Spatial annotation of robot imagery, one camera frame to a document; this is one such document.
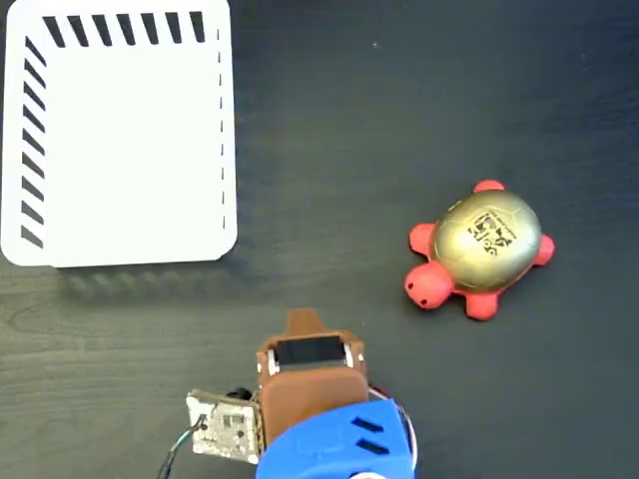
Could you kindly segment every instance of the gold turtle shell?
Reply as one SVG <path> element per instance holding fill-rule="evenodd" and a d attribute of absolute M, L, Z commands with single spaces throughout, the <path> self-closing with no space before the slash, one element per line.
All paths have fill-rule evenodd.
<path fill-rule="evenodd" d="M 509 191 L 491 190 L 448 209 L 435 226 L 430 255 L 448 270 L 457 289 L 491 292 L 530 267 L 540 241 L 534 211 Z"/>

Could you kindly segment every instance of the black stripe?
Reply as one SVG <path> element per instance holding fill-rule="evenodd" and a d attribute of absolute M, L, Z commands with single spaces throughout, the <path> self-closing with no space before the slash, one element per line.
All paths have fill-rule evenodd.
<path fill-rule="evenodd" d="M 42 145 L 36 142 L 35 138 L 33 138 L 31 134 L 25 129 L 22 129 L 22 140 L 27 142 L 27 144 L 30 145 L 31 148 L 33 148 L 40 155 L 44 156 L 44 148 L 42 148 Z"/>
<path fill-rule="evenodd" d="M 35 78 L 36 82 L 42 85 L 42 88 L 47 88 L 47 84 L 44 83 L 44 79 L 38 72 L 36 72 L 35 68 L 33 68 L 33 66 L 29 63 L 29 60 L 24 61 L 24 69 L 29 72 L 33 78 Z"/>
<path fill-rule="evenodd" d="M 38 190 L 29 180 L 22 177 L 22 189 L 29 192 L 31 195 L 36 197 L 41 202 L 44 202 L 44 195 L 40 190 Z"/>
<path fill-rule="evenodd" d="M 33 208 L 31 208 L 29 205 L 27 205 L 24 202 L 22 202 L 22 213 L 26 215 L 27 217 L 29 217 L 34 222 L 37 222 L 40 225 L 44 224 L 44 219 L 40 215 L 38 215 Z"/>
<path fill-rule="evenodd" d="M 382 432 L 383 431 L 383 427 L 378 426 L 377 424 L 373 424 L 372 422 L 364 421 L 360 417 L 356 417 L 351 422 L 351 424 L 354 424 L 355 426 L 361 427 L 362 429 L 365 429 L 366 431 L 370 431 L 370 432 Z"/>
<path fill-rule="evenodd" d="M 36 92 L 34 92 L 33 89 L 26 83 L 24 84 L 23 92 L 25 93 L 27 97 L 33 100 L 33 103 L 38 105 L 42 110 L 45 110 L 45 111 L 47 110 L 47 108 L 44 105 L 44 102 L 40 100 L 40 97 L 36 94 Z"/>
<path fill-rule="evenodd" d="M 73 33 L 76 34 L 76 38 L 78 39 L 78 43 L 82 47 L 89 46 L 89 40 L 87 39 L 87 34 L 84 31 L 84 25 L 82 25 L 82 19 L 79 15 L 70 15 L 67 17 L 69 20 L 69 24 L 71 28 L 73 28 Z"/>
<path fill-rule="evenodd" d="M 49 33 L 51 34 L 53 41 L 56 42 L 56 45 L 60 48 L 64 48 L 66 45 L 64 44 L 64 38 L 62 38 L 62 32 L 60 32 L 60 27 L 58 26 L 56 17 L 42 17 L 42 19 L 49 29 Z"/>
<path fill-rule="evenodd" d="M 182 43 L 182 30 L 180 30 L 180 17 L 176 12 L 167 12 L 167 23 L 173 37 L 173 43 Z"/>
<path fill-rule="evenodd" d="M 153 16 L 153 13 L 143 13 L 142 23 L 144 23 L 144 28 L 147 30 L 147 35 L 149 35 L 151 45 L 157 45 L 160 43 L 160 40 L 158 39 L 158 28 L 156 27 L 156 18 Z"/>
<path fill-rule="evenodd" d="M 30 230 L 22 227 L 20 230 L 20 238 L 34 244 L 37 247 L 43 247 L 42 240 L 36 237 Z"/>
<path fill-rule="evenodd" d="M 45 61 L 44 57 L 42 56 L 42 54 L 38 51 L 38 49 L 36 48 L 36 46 L 31 42 L 31 40 L 29 39 L 29 37 L 27 37 L 26 41 L 25 41 L 25 46 L 31 51 L 31 53 L 33 53 L 33 55 L 40 60 L 40 62 L 46 67 L 47 66 L 47 62 Z"/>
<path fill-rule="evenodd" d="M 136 39 L 133 35 L 133 27 L 131 26 L 131 18 L 129 18 L 129 15 L 126 13 L 119 13 L 116 17 L 118 18 L 118 23 L 122 29 L 124 39 L 127 41 L 127 45 L 135 45 Z"/>
<path fill-rule="evenodd" d="M 33 113 L 31 113 L 31 110 L 29 110 L 26 105 L 22 107 L 22 115 L 31 123 L 33 123 L 35 127 L 42 133 L 46 133 L 42 122 L 38 120 Z"/>
<path fill-rule="evenodd" d="M 104 18 L 104 15 L 93 15 L 93 23 L 96 24 L 96 30 L 100 34 L 100 38 L 102 39 L 102 43 L 107 47 L 112 47 L 113 42 L 111 41 L 111 34 L 109 33 L 109 25 L 107 25 L 107 20 Z"/>
<path fill-rule="evenodd" d="M 37 166 L 33 160 L 31 160 L 26 153 L 22 154 L 22 164 L 31 170 L 33 173 L 38 175 L 40 178 L 44 179 L 44 172 L 42 169 Z"/>
<path fill-rule="evenodd" d="M 193 31 L 196 34 L 196 41 L 198 43 L 204 43 L 206 37 L 202 12 L 190 12 L 189 15 L 191 15 L 191 23 L 193 25 Z"/>
<path fill-rule="evenodd" d="M 379 444 L 375 444 L 374 442 L 366 441 L 365 439 L 359 439 L 356 445 L 357 447 L 372 452 L 377 456 L 385 456 L 389 452 L 388 449 L 386 449 L 385 447 L 380 446 Z"/>

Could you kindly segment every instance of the printed logo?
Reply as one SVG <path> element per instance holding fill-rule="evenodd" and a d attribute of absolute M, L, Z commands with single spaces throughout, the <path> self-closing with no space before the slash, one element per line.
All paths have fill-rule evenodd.
<path fill-rule="evenodd" d="M 505 221 L 493 210 L 479 215 L 472 221 L 468 232 L 480 242 L 483 250 L 491 256 L 498 256 L 501 251 L 508 248 L 517 235 L 508 227 Z"/>

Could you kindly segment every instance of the turtle head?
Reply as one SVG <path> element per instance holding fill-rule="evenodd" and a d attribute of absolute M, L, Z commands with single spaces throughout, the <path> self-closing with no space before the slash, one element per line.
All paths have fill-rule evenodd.
<path fill-rule="evenodd" d="M 437 261 L 415 267 L 403 282 L 412 301 L 423 309 L 435 309 L 452 293 L 454 281 Z"/>

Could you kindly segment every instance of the turtle leg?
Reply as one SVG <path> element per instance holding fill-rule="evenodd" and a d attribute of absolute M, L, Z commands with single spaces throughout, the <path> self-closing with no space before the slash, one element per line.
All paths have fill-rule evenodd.
<path fill-rule="evenodd" d="M 535 257 L 535 266 L 544 266 L 547 264 L 552 255 L 555 253 L 555 242 L 548 235 L 541 236 L 541 242 L 539 243 L 539 251 Z"/>
<path fill-rule="evenodd" d="M 430 251 L 430 239 L 435 229 L 435 223 L 422 223 L 417 225 L 408 234 L 410 249 L 424 256 Z"/>
<path fill-rule="evenodd" d="M 499 295 L 496 292 L 466 296 L 466 314 L 479 321 L 487 321 L 497 312 Z"/>
<path fill-rule="evenodd" d="M 505 190 L 506 187 L 497 180 L 484 180 L 475 185 L 472 189 L 473 193 L 487 192 L 489 190 Z"/>

